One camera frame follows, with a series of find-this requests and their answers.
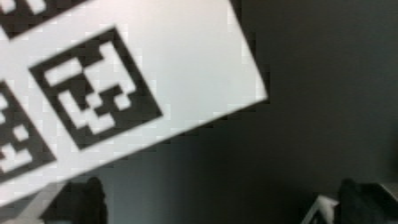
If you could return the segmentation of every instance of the white paper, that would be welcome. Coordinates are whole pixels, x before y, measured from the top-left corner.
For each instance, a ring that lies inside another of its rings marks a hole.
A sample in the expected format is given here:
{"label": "white paper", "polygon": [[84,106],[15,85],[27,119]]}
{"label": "white paper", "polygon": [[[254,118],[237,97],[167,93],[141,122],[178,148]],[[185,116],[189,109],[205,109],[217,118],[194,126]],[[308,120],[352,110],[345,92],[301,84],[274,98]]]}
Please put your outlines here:
{"label": "white paper", "polygon": [[[43,16],[57,0],[25,2]],[[18,9],[13,0],[0,6]],[[231,15],[228,0],[89,0],[16,36],[0,25],[0,97],[34,128],[32,144],[13,135],[0,143],[36,152],[34,168],[0,174],[0,206],[267,99]]]}

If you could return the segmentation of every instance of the gray wall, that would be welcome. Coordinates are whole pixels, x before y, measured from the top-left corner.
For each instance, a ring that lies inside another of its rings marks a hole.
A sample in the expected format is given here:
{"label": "gray wall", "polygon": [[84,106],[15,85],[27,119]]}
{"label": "gray wall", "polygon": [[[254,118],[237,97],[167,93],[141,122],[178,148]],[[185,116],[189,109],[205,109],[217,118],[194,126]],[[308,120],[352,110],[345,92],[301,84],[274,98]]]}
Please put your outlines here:
{"label": "gray wall", "polygon": [[345,177],[398,182],[398,1],[246,0],[238,8],[270,104],[87,174],[112,224],[293,224]]}

